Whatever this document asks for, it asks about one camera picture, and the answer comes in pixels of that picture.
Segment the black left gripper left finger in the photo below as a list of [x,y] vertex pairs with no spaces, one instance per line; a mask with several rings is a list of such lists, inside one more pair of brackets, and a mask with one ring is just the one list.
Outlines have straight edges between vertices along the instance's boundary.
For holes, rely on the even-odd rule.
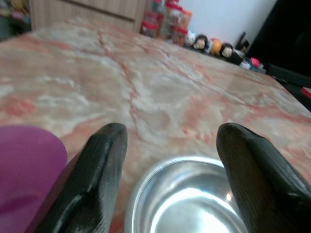
[[95,132],[63,171],[34,220],[35,233],[107,233],[127,150],[127,128]]

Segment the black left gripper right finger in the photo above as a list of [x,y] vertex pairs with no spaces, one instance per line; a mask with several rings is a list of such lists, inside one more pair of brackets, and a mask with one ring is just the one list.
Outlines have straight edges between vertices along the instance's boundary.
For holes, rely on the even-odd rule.
[[250,233],[311,231],[311,185],[267,138],[225,123],[218,128],[216,144]]

